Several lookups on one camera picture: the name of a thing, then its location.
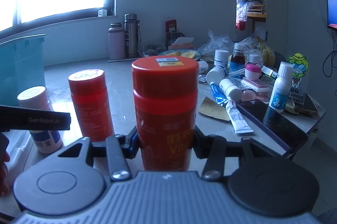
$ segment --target hand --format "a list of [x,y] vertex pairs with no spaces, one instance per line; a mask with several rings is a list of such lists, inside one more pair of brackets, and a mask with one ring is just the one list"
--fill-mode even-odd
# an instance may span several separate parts
[[9,187],[5,184],[5,177],[8,173],[8,168],[5,164],[5,162],[9,162],[10,157],[7,152],[5,152],[5,155],[3,158],[0,158],[0,196],[2,194],[8,194],[9,193]]

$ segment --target television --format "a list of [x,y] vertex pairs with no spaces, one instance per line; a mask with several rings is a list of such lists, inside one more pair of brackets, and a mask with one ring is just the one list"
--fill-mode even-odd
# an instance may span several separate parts
[[328,0],[328,28],[337,30],[337,0]]

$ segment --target cable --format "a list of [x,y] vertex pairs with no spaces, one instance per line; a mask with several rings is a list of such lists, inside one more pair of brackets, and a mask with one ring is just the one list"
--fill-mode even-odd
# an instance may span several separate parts
[[[326,76],[326,77],[330,77],[332,76],[332,71],[333,71],[333,68],[337,68],[337,66],[334,65],[334,59],[335,59],[335,56],[337,54],[337,42],[336,42],[336,37],[337,37],[337,31],[332,31],[331,32],[331,37],[332,37],[332,40],[333,40],[333,44],[332,44],[332,51],[328,54],[328,56],[326,57],[326,59],[324,60],[323,62],[323,66],[322,66],[322,69],[323,69],[323,74]],[[324,66],[326,64],[326,61],[329,59],[329,57],[331,56],[331,72],[329,75],[327,75],[324,71]]]

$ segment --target finger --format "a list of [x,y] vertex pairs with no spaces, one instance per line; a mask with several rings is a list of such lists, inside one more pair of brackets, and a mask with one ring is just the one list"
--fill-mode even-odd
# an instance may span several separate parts
[[8,168],[5,163],[0,164],[0,179],[5,178],[8,173]]
[[11,158],[9,157],[9,154],[7,152],[5,152],[5,155],[3,157],[3,161],[9,162],[10,160],[11,160]]
[[9,187],[3,180],[0,180],[0,193],[4,193],[5,195],[9,193]]

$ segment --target red bottle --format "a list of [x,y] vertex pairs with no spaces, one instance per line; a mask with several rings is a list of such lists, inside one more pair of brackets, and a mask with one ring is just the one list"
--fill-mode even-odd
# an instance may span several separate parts
[[188,170],[198,97],[198,62],[147,57],[132,64],[144,169]]
[[70,75],[68,81],[82,135],[104,141],[114,134],[104,71],[83,70]]

